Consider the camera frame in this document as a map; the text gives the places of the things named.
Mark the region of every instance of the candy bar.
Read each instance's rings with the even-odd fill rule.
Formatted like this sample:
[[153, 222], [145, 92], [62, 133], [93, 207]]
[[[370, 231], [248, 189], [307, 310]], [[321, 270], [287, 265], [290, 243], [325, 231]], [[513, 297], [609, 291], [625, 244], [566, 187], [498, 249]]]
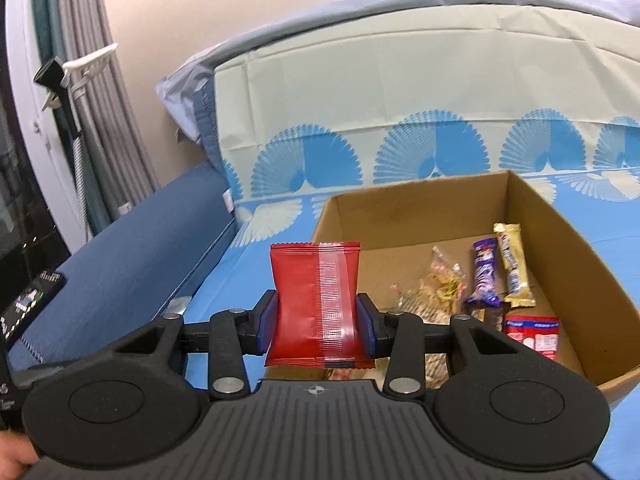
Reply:
[[494, 224], [504, 269], [507, 271], [508, 295], [504, 301], [516, 306], [535, 306], [524, 259], [519, 224]]
[[466, 298], [467, 303], [477, 303], [482, 301], [490, 306], [500, 305], [500, 298], [495, 288], [495, 238], [486, 238], [474, 244], [476, 257], [476, 288], [473, 293]]

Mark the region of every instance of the purple candy bar wrapper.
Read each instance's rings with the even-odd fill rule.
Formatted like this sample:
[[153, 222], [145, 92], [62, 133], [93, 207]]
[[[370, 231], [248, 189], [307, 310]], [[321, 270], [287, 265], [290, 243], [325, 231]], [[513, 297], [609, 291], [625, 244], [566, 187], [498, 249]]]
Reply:
[[466, 298], [467, 303], [484, 301], [491, 306], [500, 305], [500, 298], [495, 289], [495, 248], [497, 240], [486, 238], [478, 240], [474, 244], [476, 250], [476, 287], [471, 296]]

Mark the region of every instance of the metal screw head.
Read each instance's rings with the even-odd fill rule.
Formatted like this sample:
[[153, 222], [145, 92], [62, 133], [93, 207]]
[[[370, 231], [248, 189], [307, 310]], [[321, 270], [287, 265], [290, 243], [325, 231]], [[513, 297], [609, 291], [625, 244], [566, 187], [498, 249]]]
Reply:
[[411, 377], [398, 377], [389, 383], [389, 387], [398, 394], [413, 394], [420, 389], [420, 383]]
[[244, 388], [244, 381], [237, 377], [220, 377], [213, 381], [213, 389], [220, 394], [235, 394]]

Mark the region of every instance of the snack packet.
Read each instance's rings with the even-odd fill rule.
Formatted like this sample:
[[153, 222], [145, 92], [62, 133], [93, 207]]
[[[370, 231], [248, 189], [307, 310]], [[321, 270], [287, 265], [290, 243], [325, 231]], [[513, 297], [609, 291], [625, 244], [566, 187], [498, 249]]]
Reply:
[[432, 249], [431, 275], [438, 283], [436, 296], [442, 303], [448, 303], [449, 311], [456, 314], [462, 292], [466, 288], [466, 276], [460, 264], [450, 261], [438, 246]]
[[500, 298], [495, 288], [495, 238], [486, 238], [474, 243], [476, 257], [476, 286], [471, 295], [466, 298], [467, 303], [482, 301], [490, 306], [499, 306]]
[[356, 322], [360, 243], [271, 246], [278, 321], [266, 365], [371, 368]]
[[[398, 308], [420, 316], [425, 323], [449, 324], [449, 302], [442, 302], [433, 287], [420, 280], [417, 290], [403, 292], [396, 283], [391, 289], [398, 294]], [[373, 379], [381, 390], [385, 382], [389, 358], [376, 359], [373, 370], [331, 370], [328, 379], [340, 381], [348, 379]], [[427, 388], [439, 388], [449, 378], [446, 356], [444, 354], [426, 354], [424, 356], [424, 375]]]
[[498, 235], [498, 245], [504, 269], [507, 271], [508, 295], [504, 301], [516, 306], [536, 306], [536, 300], [529, 286], [527, 264], [520, 237], [520, 224], [494, 224]]
[[557, 317], [518, 316], [509, 314], [504, 327], [506, 334], [536, 352], [556, 360], [560, 320]]

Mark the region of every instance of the red and white wrapper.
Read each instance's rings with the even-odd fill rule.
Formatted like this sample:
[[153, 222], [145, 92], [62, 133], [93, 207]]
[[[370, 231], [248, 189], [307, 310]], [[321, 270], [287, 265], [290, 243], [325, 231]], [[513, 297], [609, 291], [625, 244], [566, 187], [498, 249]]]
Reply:
[[560, 320], [557, 317], [518, 316], [509, 314], [504, 331], [529, 348], [555, 361], [558, 350]]
[[278, 322], [267, 366], [373, 368], [356, 320], [360, 243], [271, 246]]

